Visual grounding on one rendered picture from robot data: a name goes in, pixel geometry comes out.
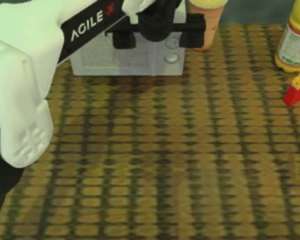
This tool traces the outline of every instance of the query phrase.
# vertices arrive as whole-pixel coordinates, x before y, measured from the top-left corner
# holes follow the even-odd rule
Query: red letter x
[[[106,7],[106,15],[110,16],[114,12],[114,3],[111,3],[109,6]]]

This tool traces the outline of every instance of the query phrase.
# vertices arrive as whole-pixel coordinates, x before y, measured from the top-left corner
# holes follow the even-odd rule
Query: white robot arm
[[[0,153],[14,168],[37,161],[53,123],[46,97],[56,67],[125,14],[155,0],[32,0],[0,4]]]

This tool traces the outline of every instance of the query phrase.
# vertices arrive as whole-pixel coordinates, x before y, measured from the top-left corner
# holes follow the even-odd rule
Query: bottle label
[[[300,31],[289,22],[280,41],[277,56],[290,67],[300,67]]]

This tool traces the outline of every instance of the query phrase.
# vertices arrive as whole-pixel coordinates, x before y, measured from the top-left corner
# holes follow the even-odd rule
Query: toy french fries
[[[283,102],[288,106],[291,107],[292,105],[296,104],[300,101],[300,74],[296,76],[292,80],[292,84],[288,88],[288,91],[285,94]]]

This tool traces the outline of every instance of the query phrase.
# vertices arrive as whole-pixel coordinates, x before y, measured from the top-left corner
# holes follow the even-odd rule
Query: bottle
[[[286,73],[300,72],[300,0],[294,2],[274,61]]]

